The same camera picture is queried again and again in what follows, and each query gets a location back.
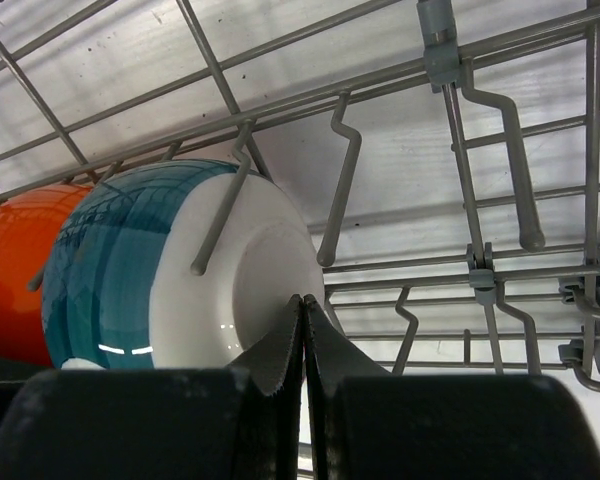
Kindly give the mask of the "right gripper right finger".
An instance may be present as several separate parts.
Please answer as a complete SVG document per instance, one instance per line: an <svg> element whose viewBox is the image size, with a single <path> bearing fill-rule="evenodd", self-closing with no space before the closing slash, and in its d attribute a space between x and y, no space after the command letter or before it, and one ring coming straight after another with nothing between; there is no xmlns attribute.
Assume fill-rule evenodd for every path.
<svg viewBox="0 0 600 480"><path fill-rule="evenodd" d="M303 300L319 479L600 479L576 399L537 375L395 375Z"/></svg>

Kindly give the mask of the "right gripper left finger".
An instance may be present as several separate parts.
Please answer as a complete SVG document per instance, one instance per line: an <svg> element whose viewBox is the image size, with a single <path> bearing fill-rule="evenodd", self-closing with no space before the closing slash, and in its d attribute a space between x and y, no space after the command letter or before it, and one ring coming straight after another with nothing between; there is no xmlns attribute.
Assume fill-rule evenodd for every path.
<svg viewBox="0 0 600 480"><path fill-rule="evenodd" d="M0 384L0 479L293 479L302 301L223 368L46 370Z"/></svg>

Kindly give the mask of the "teal white bowl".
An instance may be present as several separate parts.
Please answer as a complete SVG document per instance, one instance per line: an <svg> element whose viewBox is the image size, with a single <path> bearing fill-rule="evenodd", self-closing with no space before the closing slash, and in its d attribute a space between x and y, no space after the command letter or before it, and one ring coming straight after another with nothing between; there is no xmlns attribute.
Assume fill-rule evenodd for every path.
<svg viewBox="0 0 600 480"><path fill-rule="evenodd" d="M96 186L46 262L42 327L57 368L216 368L260 340L294 295L324 296L307 226L250 173L204 272L193 262L237 166L177 160Z"/></svg>

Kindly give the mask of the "orange white bowl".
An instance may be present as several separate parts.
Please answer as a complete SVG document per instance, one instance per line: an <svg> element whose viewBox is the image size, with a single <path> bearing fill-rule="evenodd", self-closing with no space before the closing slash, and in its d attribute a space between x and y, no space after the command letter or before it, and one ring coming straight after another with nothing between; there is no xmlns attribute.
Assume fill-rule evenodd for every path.
<svg viewBox="0 0 600 480"><path fill-rule="evenodd" d="M0 357L49 366L41 292L28 283L48 259L64 221L90 193L83 185L51 185L0 205Z"/></svg>

